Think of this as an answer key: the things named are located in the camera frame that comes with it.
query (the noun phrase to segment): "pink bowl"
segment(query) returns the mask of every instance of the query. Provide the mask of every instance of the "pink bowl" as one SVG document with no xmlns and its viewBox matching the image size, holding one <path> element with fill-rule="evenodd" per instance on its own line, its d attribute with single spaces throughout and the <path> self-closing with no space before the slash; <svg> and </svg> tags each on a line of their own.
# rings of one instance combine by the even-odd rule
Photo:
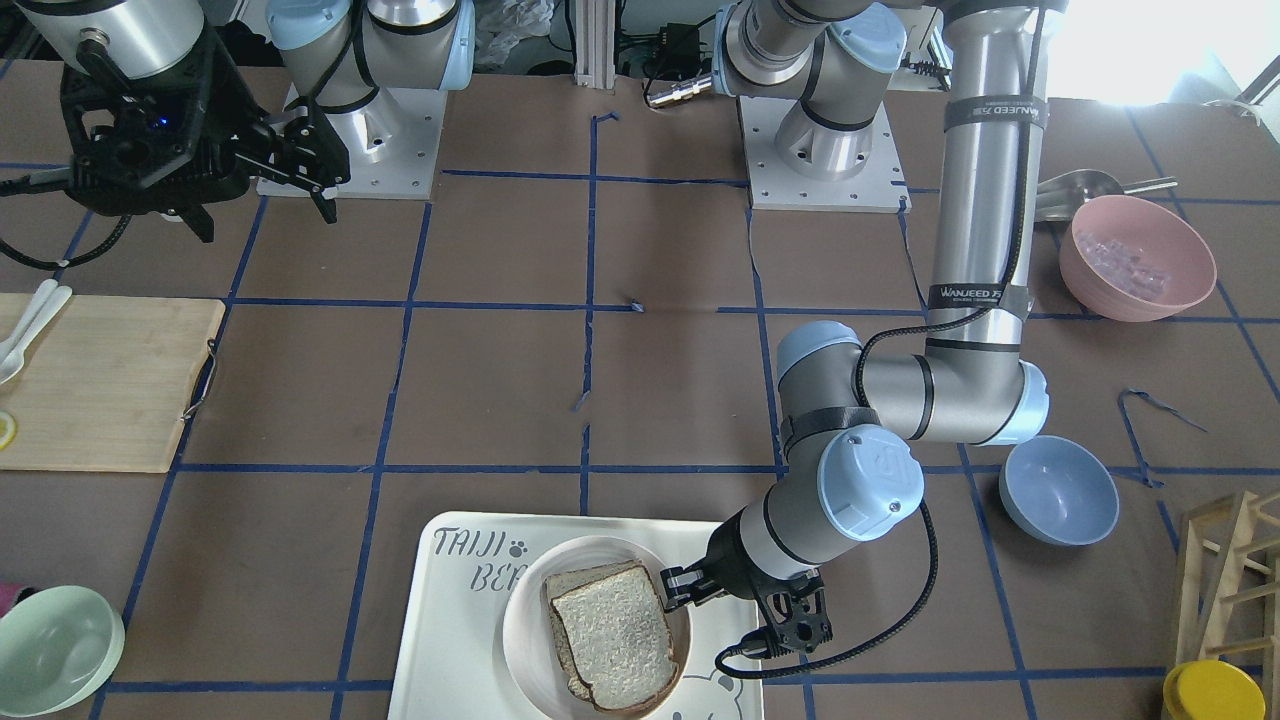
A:
<svg viewBox="0 0 1280 720">
<path fill-rule="evenodd" d="M 1217 264 L 1204 238 L 1169 210 L 1128 195 L 1089 200 L 1059 252 L 1062 281 L 1097 314 L 1140 323 L 1213 292 Z"/>
</svg>

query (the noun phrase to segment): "green bowl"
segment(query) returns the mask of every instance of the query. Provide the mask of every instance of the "green bowl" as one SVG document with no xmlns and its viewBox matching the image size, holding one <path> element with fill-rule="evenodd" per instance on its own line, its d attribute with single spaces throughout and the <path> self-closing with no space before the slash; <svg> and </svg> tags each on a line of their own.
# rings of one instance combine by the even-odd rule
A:
<svg viewBox="0 0 1280 720">
<path fill-rule="evenodd" d="M 124 651 L 106 598 L 77 585 L 37 592 L 0 618 L 0 715 L 31 717 L 93 694 Z"/>
</svg>

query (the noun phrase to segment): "slice of bread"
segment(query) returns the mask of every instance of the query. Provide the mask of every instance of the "slice of bread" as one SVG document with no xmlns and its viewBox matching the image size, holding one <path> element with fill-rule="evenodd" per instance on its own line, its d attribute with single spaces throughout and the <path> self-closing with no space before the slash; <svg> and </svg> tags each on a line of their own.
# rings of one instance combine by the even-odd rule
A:
<svg viewBox="0 0 1280 720">
<path fill-rule="evenodd" d="M 553 634 L 559 635 L 557 624 L 564 633 L 556 638 L 557 655 L 570 692 L 602 712 L 654 707 L 678 679 L 678 667 L 649 573 L 631 561 L 564 575 L 548 578 L 547 589 Z"/>
</svg>

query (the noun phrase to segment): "velcro strap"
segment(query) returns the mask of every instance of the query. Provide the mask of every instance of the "velcro strap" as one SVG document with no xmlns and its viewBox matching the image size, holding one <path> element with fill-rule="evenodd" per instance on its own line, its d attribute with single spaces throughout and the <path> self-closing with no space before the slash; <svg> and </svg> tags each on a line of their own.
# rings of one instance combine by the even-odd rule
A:
<svg viewBox="0 0 1280 720">
<path fill-rule="evenodd" d="M 787 418 L 782 420 L 782 451 L 790 455 L 797 442 L 818 433 L 867 424 L 879 424 L 879 415 L 870 407 L 820 407 L 799 418 Z"/>
<path fill-rule="evenodd" d="M 980 95 L 947 102 L 942 132 L 969 123 L 1032 123 L 1041 129 L 1048 122 L 1048 102 L 1034 95 Z"/>
<path fill-rule="evenodd" d="M 951 307 L 1004 310 L 1025 320 L 1032 311 L 1032 293 L 1027 286 L 998 283 L 946 283 L 929 288 L 929 310 Z"/>
</svg>

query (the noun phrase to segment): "cutting board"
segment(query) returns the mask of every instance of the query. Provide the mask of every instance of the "cutting board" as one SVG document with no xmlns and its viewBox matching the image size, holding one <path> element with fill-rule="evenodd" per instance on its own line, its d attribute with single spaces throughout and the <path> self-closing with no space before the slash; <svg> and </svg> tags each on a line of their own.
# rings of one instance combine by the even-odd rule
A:
<svg viewBox="0 0 1280 720">
<path fill-rule="evenodd" d="M 0 293 L 0 338 L 31 300 Z M 77 295 L 0 384 L 18 436 L 0 469 L 165 473 L 209 359 L 218 300 Z"/>
</svg>

